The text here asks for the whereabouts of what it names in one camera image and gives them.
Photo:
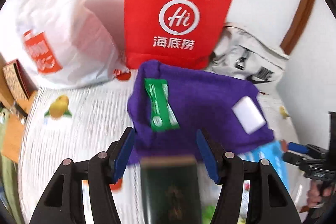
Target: white bedsheet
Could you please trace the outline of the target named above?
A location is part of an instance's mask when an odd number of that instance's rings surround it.
[[[40,89],[27,120],[22,142],[18,187],[21,210],[28,224],[50,178],[65,158],[74,162],[88,160],[105,151],[118,140],[127,126],[133,126],[127,113],[127,100],[133,91],[136,73],[128,82],[113,80],[103,85],[78,90]],[[44,113],[62,94],[69,99],[72,119],[50,121]],[[260,105],[277,139],[297,141],[290,118],[283,119],[279,107],[283,104],[277,94],[258,96]],[[297,168],[288,166],[290,187],[295,183]],[[218,198],[216,185],[209,179],[204,166],[199,166],[201,202],[212,203]],[[126,168],[123,187],[113,192],[119,217],[123,224],[143,224],[139,166]],[[88,186],[83,185],[83,203],[87,224],[93,224]]]

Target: red object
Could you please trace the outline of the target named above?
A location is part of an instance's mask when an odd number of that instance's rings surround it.
[[[288,144],[286,143],[286,141],[285,140],[281,140],[280,144],[281,144],[282,151],[283,152],[287,152],[288,151]]]
[[[157,59],[203,69],[221,33],[231,0],[125,0],[126,61],[137,69]]]
[[[115,77],[117,77],[117,76],[119,76],[119,75],[121,75],[121,74],[123,74],[123,71],[122,71],[122,70],[115,69],[115,70],[113,71],[113,75],[114,75]]]
[[[118,75],[117,79],[119,81],[128,81],[131,78],[131,75],[132,75],[131,71],[125,72],[123,74]]]
[[[116,184],[110,184],[110,189],[111,191],[116,191],[121,189],[122,185],[123,185],[123,178],[120,178],[118,179]]]

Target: green booklet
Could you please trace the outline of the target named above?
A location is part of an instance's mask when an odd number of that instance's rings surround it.
[[[140,166],[145,224],[202,223],[193,156],[144,158]]]

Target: purple towel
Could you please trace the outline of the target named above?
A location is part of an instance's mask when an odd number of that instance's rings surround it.
[[[144,78],[165,79],[169,88],[169,104],[180,129],[154,133],[151,130],[151,102]],[[210,72],[168,66],[156,60],[141,64],[134,91],[128,100],[128,113],[137,131],[135,149],[129,163],[142,156],[193,154],[201,155],[196,144],[196,130],[206,128],[226,151],[245,153],[274,140],[273,131],[265,124],[248,135],[232,107],[249,96],[263,114],[256,99],[258,89],[249,81]]]

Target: person's hand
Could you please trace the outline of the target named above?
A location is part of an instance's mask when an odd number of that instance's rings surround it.
[[[325,189],[323,191],[323,196],[330,196],[331,195],[331,187]],[[309,208],[314,208],[317,206],[318,203],[322,201],[322,197],[320,196],[320,190],[317,187],[317,183],[315,180],[310,182],[310,190],[307,193],[307,205]]]

